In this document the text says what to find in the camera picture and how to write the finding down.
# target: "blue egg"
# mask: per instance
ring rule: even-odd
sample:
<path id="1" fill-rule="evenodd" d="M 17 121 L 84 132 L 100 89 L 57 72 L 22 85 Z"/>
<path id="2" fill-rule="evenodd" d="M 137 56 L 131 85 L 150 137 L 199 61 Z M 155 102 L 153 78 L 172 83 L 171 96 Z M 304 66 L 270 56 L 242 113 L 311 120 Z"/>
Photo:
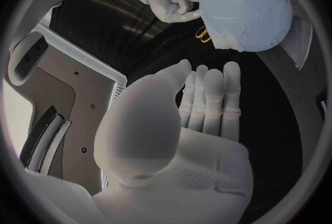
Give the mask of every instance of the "blue egg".
<path id="1" fill-rule="evenodd" d="M 244 51 L 278 45 L 293 19 L 291 0 L 199 0 L 202 19 L 216 48 L 223 34 L 234 36 Z"/>

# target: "dark background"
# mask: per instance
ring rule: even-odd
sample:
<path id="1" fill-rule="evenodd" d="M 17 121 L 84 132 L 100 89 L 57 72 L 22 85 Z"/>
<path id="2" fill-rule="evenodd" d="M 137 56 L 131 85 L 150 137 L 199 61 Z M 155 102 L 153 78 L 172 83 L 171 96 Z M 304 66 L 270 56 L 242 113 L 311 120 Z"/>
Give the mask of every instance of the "dark background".
<path id="1" fill-rule="evenodd" d="M 106 0 L 107 4 L 102 6 L 99 1 L 65 1 L 54 9 L 50 26 L 127 75 L 129 85 L 181 59 L 189 59 L 193 70 L 205 64 L 210 69 L 222 71 L 227 61 L 239 63 L 242 75 L 240 142 L 250 151 L 255 179 L 254 196 L 241 223 L 251 223 L 267 212 L 294 185 L 302 166 L 295 117 L 272 73 L 254 53 L 215 50 L 211 42 L 202 44 L 195 39 L 194 33 L 203 25 L 200 19 L 185 25 L 169 25 L 155 18 L 143 4 L 135 4 L 137 9 L 133 9 L 131 0 Z M 120 14 L 116 10 L 119 6 L 122 10 L 127 6 L 127 14 L 123 11 Z M 286 145 L 284 142 L 289 134 L 292 137 L 287 138 Z M 318 222 L 331 218 L 326 202 L 330 197 L 331 179 L 329 170 L 320 189 L 292 223 L 303 223 L 311 216 Z M 1 171 L 0 223 L 30 221 L 37 223 Z"/>

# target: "light blue egg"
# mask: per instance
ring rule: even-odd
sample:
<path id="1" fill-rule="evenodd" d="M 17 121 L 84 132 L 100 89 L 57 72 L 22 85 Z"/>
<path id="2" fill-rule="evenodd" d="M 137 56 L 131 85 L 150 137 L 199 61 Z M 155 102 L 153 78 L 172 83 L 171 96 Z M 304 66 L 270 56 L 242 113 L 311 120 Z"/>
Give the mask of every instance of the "light blue egg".
<path id="1" fill-rule="evenodd" d="M 199 0 L 199 4 L 207 28 L 216 35 L 233 34 L 244 51 L 276 46 L 287 35 L 293 19 L 291 0 Z"/>

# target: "egg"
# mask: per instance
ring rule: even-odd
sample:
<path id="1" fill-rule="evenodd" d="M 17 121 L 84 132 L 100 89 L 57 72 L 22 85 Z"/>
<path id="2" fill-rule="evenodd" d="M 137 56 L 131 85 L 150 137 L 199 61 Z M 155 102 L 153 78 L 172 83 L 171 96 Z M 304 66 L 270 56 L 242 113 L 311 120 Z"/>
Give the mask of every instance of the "egg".
<path id="1" fill-rule="evenodd" d="M 284 39 L 293 19 L 291 0 L 199 0 L 199 4 L 215 48 L 220 49 L 232 48 L 221 44 L 225 33 L 234 36 L 244 51 L 270 49 Z"/>

